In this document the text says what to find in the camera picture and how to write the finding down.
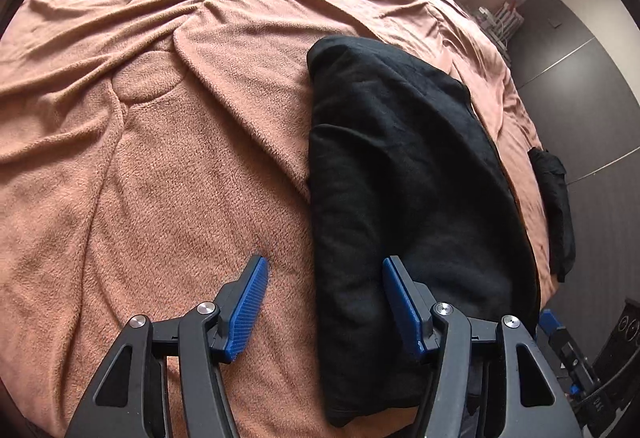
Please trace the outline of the black shorts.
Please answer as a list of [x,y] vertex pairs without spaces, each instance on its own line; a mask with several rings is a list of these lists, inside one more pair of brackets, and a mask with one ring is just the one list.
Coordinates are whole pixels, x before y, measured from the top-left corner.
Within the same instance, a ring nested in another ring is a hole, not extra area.
[[425,383],[383,287],[397,256],[463,314],[536,327],[535,257],[469,90],[399,48],[333,35],[308,52],[311,229],[328,422],[416,406]]

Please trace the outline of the folded black pants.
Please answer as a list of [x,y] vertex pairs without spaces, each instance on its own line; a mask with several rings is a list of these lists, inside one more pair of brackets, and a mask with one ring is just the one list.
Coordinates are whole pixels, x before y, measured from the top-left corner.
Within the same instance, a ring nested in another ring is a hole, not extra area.
[[576,261],[576,238],[570,211],[566,169],[553,153],[539,148],[528,151],[544,215],[546,215],[550,252],[550,271],[563,283]]

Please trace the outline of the brown bed blanket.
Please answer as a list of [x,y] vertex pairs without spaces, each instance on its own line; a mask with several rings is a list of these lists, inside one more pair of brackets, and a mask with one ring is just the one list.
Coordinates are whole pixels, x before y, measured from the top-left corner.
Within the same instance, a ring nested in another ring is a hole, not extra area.
[[469,86],[558,288],[536,128],[455,0],[25,0],[1,39],[1,380],[61,437],[128,319],[177,317],[254,253],[267,296],[224,372],[245,437],[334,437],[322,414],[307,50],[393,44]]

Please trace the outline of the dark wood wardrobe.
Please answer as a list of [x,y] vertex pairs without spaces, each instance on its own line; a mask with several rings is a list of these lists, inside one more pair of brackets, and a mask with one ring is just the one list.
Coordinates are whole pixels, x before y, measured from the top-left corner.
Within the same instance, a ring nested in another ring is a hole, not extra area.
[[639,105],[594,34],[561,0],[526,0],[513,80],[542,146],[566,169],[576,263],[550,307],[588,358],[639,296]]

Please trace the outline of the cream bedside cabinet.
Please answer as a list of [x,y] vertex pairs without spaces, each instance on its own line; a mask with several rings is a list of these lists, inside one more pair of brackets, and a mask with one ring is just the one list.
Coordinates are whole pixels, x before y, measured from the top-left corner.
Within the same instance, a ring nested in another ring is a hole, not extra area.
[[480,30],[497,47],[506,64],[510,66],[511,57],[508,52],[508,45],[515,32],[524,24],[524,18],[515,5],[511,2],[504,2],[495,12],[480,6],[474,13],[474,19]]

